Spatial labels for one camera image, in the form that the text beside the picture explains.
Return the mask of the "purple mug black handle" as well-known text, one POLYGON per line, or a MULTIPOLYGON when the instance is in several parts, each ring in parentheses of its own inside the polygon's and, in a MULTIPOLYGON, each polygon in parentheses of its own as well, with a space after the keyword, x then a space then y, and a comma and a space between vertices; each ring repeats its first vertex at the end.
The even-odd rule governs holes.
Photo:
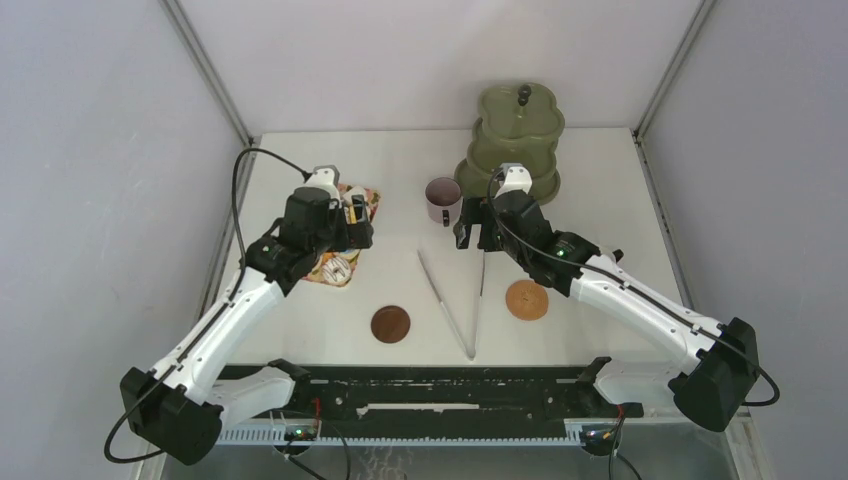
POLYGON ((450 227, 461 213, 463 195, 455 180, 439 177, 427 184, 425 200, 428 217, 443 227, 450 227))

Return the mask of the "floral dessert tray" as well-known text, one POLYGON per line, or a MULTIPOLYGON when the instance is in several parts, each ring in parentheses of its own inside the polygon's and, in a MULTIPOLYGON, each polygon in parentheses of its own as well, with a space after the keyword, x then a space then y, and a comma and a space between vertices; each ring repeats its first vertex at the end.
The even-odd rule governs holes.
POLYGON ((323 253, 318 257, 317 262, 313 266, 312 270, 304 277, 304 280, 311 283, 336 287, 336 288, 344 288, 346 287, 352 280, 352 277, 355 273, 356 267, 358 265, 359 257, 363 249, 350 249, 348 247, 348 237, 346 233, 346 223, 347 223, 347 213, 348 207, 353 204, 353 199, 355 197, 361 196, 364 199, 364 202, 368 206, 370 221, 373 222, 376 216, 376 212, 379 208, 380 201, 382 199, 382 194, 379 190, 373 188, 363 187, 361 185, 352 185, 340 183, 338 185, 339 192, 342 198, 342 206, 343 206, 343 218, 344 221, 340 222, 338 225, 338 229, 336 230, 335 235, 335 244, 333 245, 333 249, 331 251, 323 253), (340 256, 347 259, 352 268, 353 273, 350 281, 341 287, 332 286, 324 283, 321 277, 321 266, 322 264, 331 258, 332 256, 340 256))

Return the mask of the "silver metal tongs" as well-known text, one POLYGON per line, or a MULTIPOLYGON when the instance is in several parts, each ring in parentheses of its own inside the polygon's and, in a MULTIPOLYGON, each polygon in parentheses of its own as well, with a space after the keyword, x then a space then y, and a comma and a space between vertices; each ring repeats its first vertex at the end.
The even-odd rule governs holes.
POLYGON ((420 246, 419 263, 437 301, 442 318, 464 358, 478 357, 478 327, 482 263, 466 257, 466 251, 438 250, 420 246))

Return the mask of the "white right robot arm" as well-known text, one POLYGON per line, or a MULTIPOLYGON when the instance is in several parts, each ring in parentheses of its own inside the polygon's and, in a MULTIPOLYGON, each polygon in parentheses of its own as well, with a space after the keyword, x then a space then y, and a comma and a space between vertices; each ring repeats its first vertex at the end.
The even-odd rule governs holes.
POLYGON ((621 251, 607 254, 576 233, 553 229, 531 187, 523 165, 498 167, 482 196, 463 199, 453 227, 457 248, 468 248, 473 226, 480 226, 478 249, 506 253, 536 284, 604 312, 667 358, 664 367, 608 361, 578 388, 584 412, 602 416, 659 390, 694 424, 722 432, 740 408, 752 406, 747 396, 757 381, 773 381, 760 365, 753 326, 688 309, 625 272, 621 251))

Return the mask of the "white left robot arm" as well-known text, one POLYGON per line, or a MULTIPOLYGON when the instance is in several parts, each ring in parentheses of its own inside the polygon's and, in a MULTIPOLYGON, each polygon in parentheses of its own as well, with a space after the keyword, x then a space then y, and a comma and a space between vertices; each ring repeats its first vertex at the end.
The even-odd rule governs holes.
POLYGON ((186 337, 150 369, 127 371, 120 382, 121 419, 133 433, 193 465, 230 427, 268 410, 298 417, 310 409, 311 388, 282 360, 239 380, 219 376, 251 330, 325 254, 372 246, 364 196, 344 201, 338 179, 333 166, 309 173, 288 197, 283 216, 244 249, 233 281, 186 337))

